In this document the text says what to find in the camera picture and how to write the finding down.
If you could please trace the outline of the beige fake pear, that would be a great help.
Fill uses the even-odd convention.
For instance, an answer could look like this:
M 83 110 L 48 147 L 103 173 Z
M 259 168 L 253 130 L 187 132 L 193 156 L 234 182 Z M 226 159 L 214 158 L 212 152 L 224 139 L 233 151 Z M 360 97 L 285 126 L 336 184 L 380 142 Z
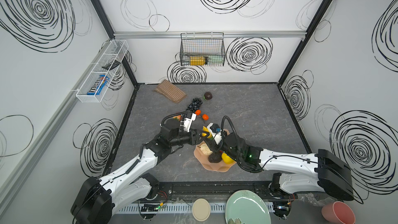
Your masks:
M 206 156 L 210 156 L 213 153 L 206 143 L 199 145 L 199 149 Z

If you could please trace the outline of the large yellow fake lemon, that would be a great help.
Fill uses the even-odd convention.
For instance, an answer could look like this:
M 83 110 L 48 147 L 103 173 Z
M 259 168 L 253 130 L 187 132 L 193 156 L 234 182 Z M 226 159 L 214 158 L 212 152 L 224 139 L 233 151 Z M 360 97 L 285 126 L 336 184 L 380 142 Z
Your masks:
M 225 164 L 234 164 L 235 160 L 229 157 L 225 152 L 221 154 L 221 158 Z

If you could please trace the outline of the pink wavy fruit bowl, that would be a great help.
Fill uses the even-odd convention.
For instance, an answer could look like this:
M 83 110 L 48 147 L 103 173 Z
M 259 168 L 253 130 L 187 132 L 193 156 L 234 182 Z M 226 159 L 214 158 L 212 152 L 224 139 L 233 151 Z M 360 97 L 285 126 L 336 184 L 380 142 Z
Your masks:
M 221 160 L 219 163 L 210 163 L 208 161 L 208 156 L 204 155 L 200 149 L 199 145 L 196 145 L 196 148 L 194 150 L 194 156 L 197 158 L 199 163 L 204 167 L 204 169 L 209 170 L 209 171 L 215 171 L 215 172 L 227 172 L 233 165 L 236 164 L 225 164 L 223 160 Z

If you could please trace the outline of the dark brown fake fig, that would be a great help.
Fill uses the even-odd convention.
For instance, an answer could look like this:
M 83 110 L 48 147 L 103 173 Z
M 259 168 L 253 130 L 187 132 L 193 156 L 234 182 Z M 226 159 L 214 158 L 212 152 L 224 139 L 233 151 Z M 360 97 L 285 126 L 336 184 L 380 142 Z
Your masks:
M 211 92 L 205 92 L 204 93 L 204 99 L 205 100 L 211 100 L 213 98 L 212 93 Z

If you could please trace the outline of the small yellow fake lemon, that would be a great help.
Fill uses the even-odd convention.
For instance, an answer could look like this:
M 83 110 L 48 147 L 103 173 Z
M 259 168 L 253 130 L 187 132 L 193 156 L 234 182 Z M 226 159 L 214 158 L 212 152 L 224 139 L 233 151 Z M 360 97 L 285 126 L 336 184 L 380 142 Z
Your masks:
M 207 138 L 209 140 L 213 140 L 212 132 L 205 126 L 202 128 L 202 137 Z

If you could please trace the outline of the red fake strawberry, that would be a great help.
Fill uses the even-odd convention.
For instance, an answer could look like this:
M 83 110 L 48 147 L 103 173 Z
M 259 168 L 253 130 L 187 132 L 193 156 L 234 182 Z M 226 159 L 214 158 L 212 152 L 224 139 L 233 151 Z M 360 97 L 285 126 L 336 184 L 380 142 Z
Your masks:
M 175 116 L 174 119 L 177 119 L 178 121 L 181 121 L 181 117 L 182 117 L 182 115 L 178 115 L 178 116 Z

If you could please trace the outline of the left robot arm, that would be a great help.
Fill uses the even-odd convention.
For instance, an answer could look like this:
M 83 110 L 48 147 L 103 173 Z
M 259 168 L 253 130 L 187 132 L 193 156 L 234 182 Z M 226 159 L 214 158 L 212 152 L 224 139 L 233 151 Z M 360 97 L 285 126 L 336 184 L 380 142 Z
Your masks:
M 120 209 L 142 199 L 153 199 L 158 194 L 159 182 L 148 173 L 175 150 L 185 144 L 199 145 L 214 141 L 220 127 L 210 123 L 204 130 L 191 128 L 196 114 L 185 111 L 165 117 L 160 132 L 141 146 L 132 160 L 100 178 L 84 181 L 73 205 L 74 224 L 106 224 Z

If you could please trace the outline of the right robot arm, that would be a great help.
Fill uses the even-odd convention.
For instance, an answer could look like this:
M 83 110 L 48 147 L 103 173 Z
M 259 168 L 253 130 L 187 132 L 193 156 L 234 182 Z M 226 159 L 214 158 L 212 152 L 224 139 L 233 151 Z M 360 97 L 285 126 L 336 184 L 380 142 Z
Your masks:
M 344 201 L 354 199 L 350 166 L 328 150 L 308 154 L 271 151 L 248 145 L 236 133 L 226 134 L 214 123 L 203 131 L 202 140 L 211 151 L 226 154 L 246 172 L 276 171 L 269 186 L 272 191 L 324 192 Z

